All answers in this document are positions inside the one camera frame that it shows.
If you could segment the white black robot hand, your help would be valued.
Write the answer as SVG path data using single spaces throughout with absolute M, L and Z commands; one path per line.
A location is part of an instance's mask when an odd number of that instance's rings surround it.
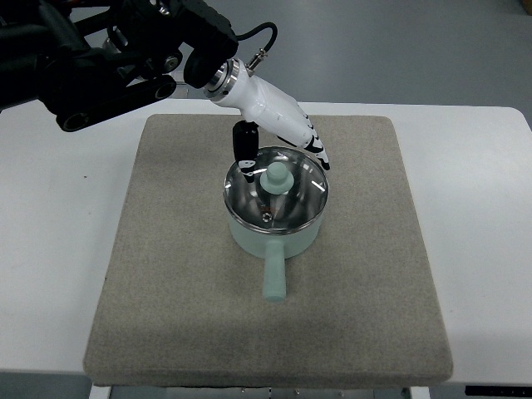
M 228 60 L 205 86 L 204 93 L 215 105 L 235 108 L 243 117 L 233 127 L 232 144 L 237 169 L 247 182 L 254 181 L 260 129 L 314 154 L 325 170 L 330 169 L 324 144 L 298 102 L 271 83 L 252 76 L 239 59 Z

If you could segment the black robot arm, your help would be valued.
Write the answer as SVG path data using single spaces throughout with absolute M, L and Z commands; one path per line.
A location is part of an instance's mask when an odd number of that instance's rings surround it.
M 229 20 L 202 1 L 99 1 L 73 22 L 78 1 L 1 4 L 1 107 L 40 101 L 67 132 L 169 97 L 171 72 L 205 86 L 237 51 Z

